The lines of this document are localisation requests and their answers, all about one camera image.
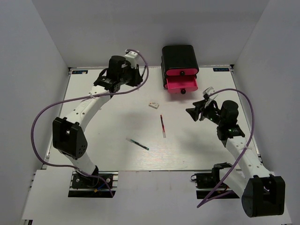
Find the pink drawer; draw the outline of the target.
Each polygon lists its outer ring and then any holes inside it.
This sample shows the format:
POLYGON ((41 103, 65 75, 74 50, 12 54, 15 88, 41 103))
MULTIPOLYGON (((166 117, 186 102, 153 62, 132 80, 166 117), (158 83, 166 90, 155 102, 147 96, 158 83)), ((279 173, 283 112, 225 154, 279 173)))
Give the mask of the pink drawer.
POLYGON ((198 84, 195 75, 167 76, 164 88, 171 94, 185 94, 198 90, 198 84))
POLYGON ((167 76, 183 76, 183 75, 196 75, 199 72, 197 68, 177 68, 169 69, 166 71, 167 76))

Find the pink top drawer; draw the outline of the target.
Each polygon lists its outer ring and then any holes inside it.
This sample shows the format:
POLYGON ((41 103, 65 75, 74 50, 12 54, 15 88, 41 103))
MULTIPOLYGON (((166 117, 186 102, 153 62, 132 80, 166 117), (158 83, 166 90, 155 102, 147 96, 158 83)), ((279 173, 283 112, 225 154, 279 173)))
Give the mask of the pink top drawer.
POLYGON ((166 71, 167 76, 183 76, 183 75, 196 75, 199 72, 197 68, 177 68, 169 69, 166 71))

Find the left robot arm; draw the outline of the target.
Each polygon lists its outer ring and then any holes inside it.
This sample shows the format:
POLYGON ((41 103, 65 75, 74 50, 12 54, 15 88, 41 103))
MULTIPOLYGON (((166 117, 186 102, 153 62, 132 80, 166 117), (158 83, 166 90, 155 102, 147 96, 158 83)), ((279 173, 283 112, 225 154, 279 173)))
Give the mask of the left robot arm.
POLYGON ((66 117, 55 118, 52 123, 52 144, 61 154, 65 155, 83 175, 83 182, 94 187, 99 182, 98 168, 87 154, 87 139, 84 131, 113 94, 122 85, 137 87, 143 82, 139 66, 136 62, 138 54, 129 51, 124 56, 112 56, 108 68, 102 70, 93 83, 89 97, 66 117))

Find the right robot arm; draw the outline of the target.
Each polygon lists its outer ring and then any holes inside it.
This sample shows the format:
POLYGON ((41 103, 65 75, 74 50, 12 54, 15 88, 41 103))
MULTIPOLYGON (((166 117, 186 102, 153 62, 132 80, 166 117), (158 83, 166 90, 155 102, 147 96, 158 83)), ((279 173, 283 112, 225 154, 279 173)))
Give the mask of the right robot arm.
POLYGON ((186 112, 194 121, 208 119, 217 125, 217 137, 232 154, 241 169, 238 173, 232 164, 215 164, 209 183, 217 187, 227 185, 239 198, 244 212, 250 218, 279 216, 285 208, 285 181, 274 176, 249 148, 245 134, 238 125, 238 104, 231 100, 218 108, 216 101, 202 100, 193 103, 186 112))

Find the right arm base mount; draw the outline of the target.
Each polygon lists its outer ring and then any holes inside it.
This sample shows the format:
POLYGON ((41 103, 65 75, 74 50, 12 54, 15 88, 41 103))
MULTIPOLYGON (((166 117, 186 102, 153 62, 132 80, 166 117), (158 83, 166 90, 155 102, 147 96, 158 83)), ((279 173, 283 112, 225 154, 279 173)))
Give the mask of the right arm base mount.
MULTIPOLYGON (((199 172, 193 174, 190 178, 196 184, 196 197, 203 199, 220 181, 219 171, 221 169, 230 168, 230 163, 215 164, 211 171, 199 172)), ((211 195, 215 197, 227 193, 227 195, 220 197, 221 199, 239 199, 239 197, 224 183, 222 183, 217 190, 211 195)))

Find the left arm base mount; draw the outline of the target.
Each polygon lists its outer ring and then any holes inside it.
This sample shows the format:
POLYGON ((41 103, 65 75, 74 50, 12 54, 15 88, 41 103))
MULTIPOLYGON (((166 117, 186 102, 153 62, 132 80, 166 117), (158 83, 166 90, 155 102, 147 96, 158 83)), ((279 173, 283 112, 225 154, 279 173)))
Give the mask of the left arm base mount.
MULTIPOLYGON (((118 172, 99 173, 115 194, 118 185, 118 172)), ((85 177, 73 172, 68 197, 71 198, 113 198, 106 184, 96 178, 85 177)))

